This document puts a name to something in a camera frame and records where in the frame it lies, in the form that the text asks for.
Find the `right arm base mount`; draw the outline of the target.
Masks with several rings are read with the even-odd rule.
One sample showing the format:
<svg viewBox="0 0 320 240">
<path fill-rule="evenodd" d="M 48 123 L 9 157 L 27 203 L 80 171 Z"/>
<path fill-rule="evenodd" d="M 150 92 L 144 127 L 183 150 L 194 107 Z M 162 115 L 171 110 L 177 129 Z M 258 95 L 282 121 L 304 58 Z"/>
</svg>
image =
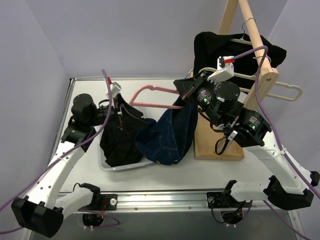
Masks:
<svg viewBox="0 0 320 240">
<path fill-rule="evenodd" d="M 232 196 L 232 187 L 237 183 L 236 180 L 230 180 L 223 191 L 207 192 L 207 206 L 211 211 L 214 221 L 218 224 L 225 224 L 227 227 L 236 228 L 249 214 L 253 201 L 236 201 Z M 220 220 L 215 216 L 214 209 L 231 209 L 220 214 Z"/>
</svg>

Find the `pink hanger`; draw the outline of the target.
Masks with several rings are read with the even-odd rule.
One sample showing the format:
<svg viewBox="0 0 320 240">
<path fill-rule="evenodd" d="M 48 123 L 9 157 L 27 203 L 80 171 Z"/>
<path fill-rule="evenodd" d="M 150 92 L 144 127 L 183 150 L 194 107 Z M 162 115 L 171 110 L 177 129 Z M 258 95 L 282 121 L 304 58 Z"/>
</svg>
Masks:
<svg viewBox="0 0 320 240">
<path fill-rule="evenodd" d="M 129 105 L 132 107 L 145 107 L 145 108 L 158 108 L 158 109 L 172 109 L 172 110 L 180 110 L 183 107 L 180 105 L 173 104 L 163 104 L 163 100 L 156 100 L 160 95 L 157 93 L 150 93 L 148 96 L 143 98 L 143 101 L 137 101 L 140 94 L 144 91 L 151 92 L 162 92 L 162 93 L 170 93 L 170 94 L 178 94 L 176 89 L 156 86 L 152 84 L 146 84 L 141 86 L 131 97 L 129 100 Z"/>
</svg>

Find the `cream white hanger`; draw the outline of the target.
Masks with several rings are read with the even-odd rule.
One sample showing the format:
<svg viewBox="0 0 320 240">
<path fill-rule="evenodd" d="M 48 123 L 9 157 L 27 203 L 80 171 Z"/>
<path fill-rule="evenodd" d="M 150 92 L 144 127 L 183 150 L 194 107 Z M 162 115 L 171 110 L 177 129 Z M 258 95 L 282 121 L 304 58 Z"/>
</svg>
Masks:
<svg viewBox="0 0 320 240">
<path fill-rule="evenodd" d="M 247 79 L 247 80 L 251 80 L 254 81 L 256 79 L 255 75 L 245 75 L 245 74 L 241 74 L 241 73 L 234 73 L 235 77 L 239 77 L 241 79 Z M 295 95 L 295 97 L 290 98 L 290 97 L 286 97 L 286 96 L 282 96 L 282 95 L 276 95 L 276 94 L 272 94 L 272 93 L 268 93 L 266 96 L 270 97 L 270 98 L 274 98 L 274 99 L 279 99 L 279 100 L 284 100 L 287 102 L 295 102 L 296 100 L 298 100 L 302 94 L 303 94 L 303 89 L 300 86 L 297 85 L 290 85 L 284 82 L 278 82 L 276 81 L 274 83 L 275 86 L 280 86 L 286 89 L 293 89 L 295 90 L 297 93 Z"/>
</svg>

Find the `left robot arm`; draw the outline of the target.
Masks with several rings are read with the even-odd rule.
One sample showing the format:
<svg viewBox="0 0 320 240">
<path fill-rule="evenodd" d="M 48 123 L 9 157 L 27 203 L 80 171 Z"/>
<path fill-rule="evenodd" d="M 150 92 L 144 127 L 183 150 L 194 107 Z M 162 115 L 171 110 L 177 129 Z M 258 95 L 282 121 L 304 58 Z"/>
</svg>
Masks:
<svg viewBox="0 0 320 240">
<path fill-rule="evenodd" d="M 132 133 L 146 126 L 143 113 L 129 105 L 117 94 L 107 106 L 96 107 L 87 93 L 77 95 L 71 107 L 59 147 L 45 173 L 35 181 L 26 195 L 17 197 L 11 204 L 18 224 L 45 237 L 53 237 L 64 219 L 84 208 L 98 210 L 102 206 L 101 189 L 82 183 L 73 192 L 58 198 L 61 187 L 79 159 L 87 152 L 100 130 L 112 126 L 116 130 Z"/>
</svg>

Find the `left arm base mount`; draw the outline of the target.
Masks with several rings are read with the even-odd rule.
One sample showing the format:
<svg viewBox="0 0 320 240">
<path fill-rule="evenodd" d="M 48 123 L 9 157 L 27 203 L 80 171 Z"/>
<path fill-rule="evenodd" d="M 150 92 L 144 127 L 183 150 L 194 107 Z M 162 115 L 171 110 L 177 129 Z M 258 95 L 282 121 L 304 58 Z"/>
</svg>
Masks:
<svg viewBox="0 0 320 240">
<path fill-rule="evenodd" d="M 103 194 L 98 204 L 90 204 L 81 208 L 83 227 L 93 230 L 118 226 L 120 221 L 106 213 L 107 211 L 115 211 L 117 204 L 118 196 L 116 194 Z"/>
</svg>

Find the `black skirt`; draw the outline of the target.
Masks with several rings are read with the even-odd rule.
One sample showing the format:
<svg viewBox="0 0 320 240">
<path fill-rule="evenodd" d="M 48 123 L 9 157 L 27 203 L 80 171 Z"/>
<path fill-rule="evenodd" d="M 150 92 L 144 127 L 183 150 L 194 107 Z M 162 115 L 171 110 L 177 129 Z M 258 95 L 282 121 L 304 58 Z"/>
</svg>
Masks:
<svg viewBox="0 0 320 240">
<path fill-rule="evenodd" d="M 114 117 L 108 120 L 99 144 L 103 150 L 106 164 L 110 167 L 119 167 L 136 164 L 142 160 L 143 155 L 135 145 L 138 130 L 126 133 L 118 128 L 117 120 Z"/>
</svg>

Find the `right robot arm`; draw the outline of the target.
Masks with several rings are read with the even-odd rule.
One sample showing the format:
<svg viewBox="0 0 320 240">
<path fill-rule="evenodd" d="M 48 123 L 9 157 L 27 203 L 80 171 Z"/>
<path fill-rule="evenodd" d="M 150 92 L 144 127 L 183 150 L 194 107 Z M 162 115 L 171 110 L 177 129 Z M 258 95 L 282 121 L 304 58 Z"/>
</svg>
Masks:
<svg viewBox="0 0 320 240">
<path fill-rule="evenodd" d="M 171 165 L 181 159 L 191 145 L 197 113 L 210 128 L 223 134 L 226 143 L 235 141 L 255 155 L 270 171 L 265 181 L 230 180 L 219 204 L 234 206 L 245 201 L 269 201 L 283 210 L 307 208 L 312 204 L 312 189 L 320 181 L 316 171 L 309 171 L 279 145 L 276 131 L 258 112 L 239 101 L 240 89 L 224 70 L 201 70 L 197 75 L 174 81 L 180 97 L 159 120 L 146 119 L 134 139 L 136 148 L 155 163 Z"/>
</svg>

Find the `blue denim skirt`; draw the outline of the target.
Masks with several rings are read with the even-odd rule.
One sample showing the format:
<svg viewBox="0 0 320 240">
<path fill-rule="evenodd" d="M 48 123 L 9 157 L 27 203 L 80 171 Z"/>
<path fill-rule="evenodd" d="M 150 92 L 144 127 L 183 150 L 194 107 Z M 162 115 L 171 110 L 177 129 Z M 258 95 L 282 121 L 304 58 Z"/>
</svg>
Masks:
<svg viewBox="0 0 320 240">
<path fill-rule="evenodd" d="M 146 127 L 140 128 L 134 144 L 148 160 L 161 165 L 178 164 L 189 151 L 198 122 L 198 105 L 174 102 L 180 109 L 167 109 L 159 118 L 146 118 Z"/>
</svg>

